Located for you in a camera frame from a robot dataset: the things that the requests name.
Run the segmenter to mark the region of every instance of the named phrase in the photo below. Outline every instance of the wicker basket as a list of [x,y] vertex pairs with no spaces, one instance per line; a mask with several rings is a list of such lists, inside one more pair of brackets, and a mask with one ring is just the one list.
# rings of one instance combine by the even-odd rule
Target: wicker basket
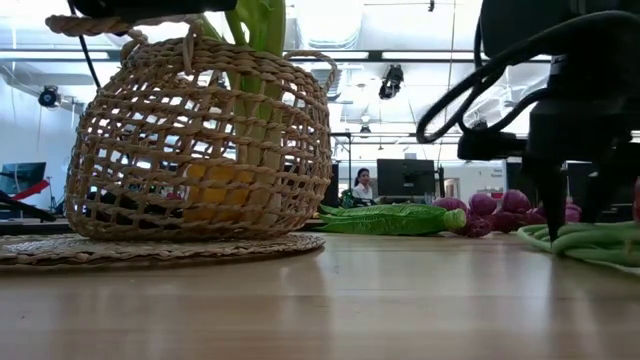
[[[47,25],[70,36],[130,30],[117,19],[51,17]],[[326,89],[334,75],[323,88],[286,59],[316,56],[334,73],[335,63],[317,52],[282,59],[220,43],[193,21],[184,38],[148,44],[129,34],[122,68],[77,128],[65,199],[73,230],[179,241],[300,228],[330,182]],[[260,90],[243,92],[243,81]],[[265,95],[274,89],[276,99]]]

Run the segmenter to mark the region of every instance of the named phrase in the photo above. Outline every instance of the computer monitor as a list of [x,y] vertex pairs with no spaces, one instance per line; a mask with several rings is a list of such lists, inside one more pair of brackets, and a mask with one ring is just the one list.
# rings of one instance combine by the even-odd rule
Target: computer monitor
[[379,196],[435,196],[435,165],[431,160],[378,159]]
[[337,207],[340,203],[340,190],[338,188],[340,183],[339,171],[340,167],[338,164],[331,165],[331,183],[327,186],[327,190],[324,192],[322,205]]
[[[597,171],[598,168],[592,163],[567,164],[569,192],[576,205],[580,207],[584,206],[584,197],[587,191],[589,178],[595,175]],[[620,186],[611,199],[611,205],[632,204],[634,198],[633,185],[634,184],[629,183]]]
[[0,190],[15,195],[29,189],[44,179],[46,164],[4,164],[0,173]]

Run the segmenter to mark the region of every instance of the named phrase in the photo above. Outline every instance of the person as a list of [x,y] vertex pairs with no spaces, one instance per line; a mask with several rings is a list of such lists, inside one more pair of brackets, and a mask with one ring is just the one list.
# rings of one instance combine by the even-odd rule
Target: person
[[356,177],[353,187],[353,197],[362,200],[373,200],[373,191],[369,186],[369,169],[362,168],[358,170],[358,176]]

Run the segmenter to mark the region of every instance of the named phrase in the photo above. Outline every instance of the table surface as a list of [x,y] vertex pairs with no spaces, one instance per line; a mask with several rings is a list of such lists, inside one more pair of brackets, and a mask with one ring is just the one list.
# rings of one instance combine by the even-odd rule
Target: table surface
[[640,277],[515,237],[323,235],[191,268],[5,272],[3,359],[640,359]]

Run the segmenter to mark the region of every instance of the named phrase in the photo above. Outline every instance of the round straw mat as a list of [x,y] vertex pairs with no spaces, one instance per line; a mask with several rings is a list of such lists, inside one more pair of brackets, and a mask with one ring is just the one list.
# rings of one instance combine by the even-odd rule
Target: round straw mat
[[127,265],[184,260],[244,259],[295,254],[324,245],[317,236],[289,234],[260,241],[100,241],[77,234],[0,237],[4,265]]

